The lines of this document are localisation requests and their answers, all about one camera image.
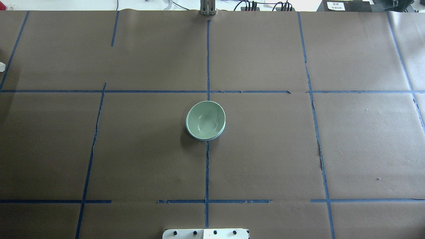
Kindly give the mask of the aluminium frame post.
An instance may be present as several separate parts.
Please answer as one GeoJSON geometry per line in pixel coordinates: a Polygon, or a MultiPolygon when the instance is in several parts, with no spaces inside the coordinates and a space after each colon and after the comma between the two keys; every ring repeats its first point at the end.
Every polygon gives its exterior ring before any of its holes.
{"type": "Polygon", "coordinates": [[[215,6],[215,0],[200,0],[200,15],[202,16],[214,16],[216,15],[217,9],[215,6]]]}

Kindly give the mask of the far orange black connector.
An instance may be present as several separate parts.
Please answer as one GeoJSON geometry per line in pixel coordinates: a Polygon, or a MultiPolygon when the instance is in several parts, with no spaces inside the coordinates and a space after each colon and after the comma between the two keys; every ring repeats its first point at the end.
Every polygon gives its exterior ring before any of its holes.
{"type": "Polygon", "coordinates": [[[259,12],[260,7],[258,6],[258,2],[249,1],[249,0],[239,0],[233,9],[234,12],[259,12]]]}

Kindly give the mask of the green bowl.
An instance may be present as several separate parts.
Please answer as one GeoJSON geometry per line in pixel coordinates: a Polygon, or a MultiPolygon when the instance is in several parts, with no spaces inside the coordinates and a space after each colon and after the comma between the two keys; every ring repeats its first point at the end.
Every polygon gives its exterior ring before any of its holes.
{"type": "Polygon", "coordinates": [[[226,123],[225,111],[214,101],[202,101],[195,104],[187,113],[186,124],[213,124],[219,128],[226,123]]]}

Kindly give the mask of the near orange black connector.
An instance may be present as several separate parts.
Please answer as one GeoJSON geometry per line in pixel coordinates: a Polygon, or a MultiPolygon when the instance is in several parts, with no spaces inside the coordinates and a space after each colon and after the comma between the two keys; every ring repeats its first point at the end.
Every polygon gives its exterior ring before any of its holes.
{"type": "Polygon", "coordinates": [[[285,2],[280,1],[273,4],[272,11],[273,12],[295,12],[295,8],[288,0],[286,0],[285,2]]]}

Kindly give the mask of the black desk device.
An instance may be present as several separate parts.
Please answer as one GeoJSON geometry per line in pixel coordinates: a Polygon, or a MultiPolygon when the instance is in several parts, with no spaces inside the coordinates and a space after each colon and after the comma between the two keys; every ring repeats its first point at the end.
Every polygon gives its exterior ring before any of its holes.
{"type": "Polygon", "coordinates": [[[373,12],[424,13],[424,0],[371,0],[373,12]]]}

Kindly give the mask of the black power supply box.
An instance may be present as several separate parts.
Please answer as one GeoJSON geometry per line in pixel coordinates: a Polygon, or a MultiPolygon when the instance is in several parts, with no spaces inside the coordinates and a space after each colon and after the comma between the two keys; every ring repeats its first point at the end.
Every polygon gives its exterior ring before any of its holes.
{"type": "Polygon", "coordinates": [[[369,1],[322,0],[316,12],[372,12],[369,1]]]}

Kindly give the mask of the blue bowl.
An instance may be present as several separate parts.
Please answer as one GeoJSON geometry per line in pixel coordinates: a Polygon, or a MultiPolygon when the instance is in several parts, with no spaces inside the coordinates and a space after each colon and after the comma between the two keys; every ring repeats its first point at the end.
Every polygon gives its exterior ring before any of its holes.
{"type": "Polygon", "coordinates": [[[218,138],[224,132],[226,124],[223,124],[221,128],[218,124],[186,124],[185,127],[194,139],[209,141],[218,138]]]}

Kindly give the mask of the orange black connector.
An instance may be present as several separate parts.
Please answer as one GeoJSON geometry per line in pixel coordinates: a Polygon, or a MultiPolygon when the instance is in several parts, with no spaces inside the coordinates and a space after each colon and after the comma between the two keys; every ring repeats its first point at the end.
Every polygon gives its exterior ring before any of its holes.
{"type": "Polygon", "coordinates": [[[258,2],[249,1],[249,0],[239,0],[233,9],[234,12],[259,12],[260,7],[258,6],[258,2]]]}
{"type": "Polygon", "coordinates": [[[273,4],[272,11],[273,12],[295,12],[295,8],[288,0],[286,0],[285,2],[280,1],[273,4]]]}

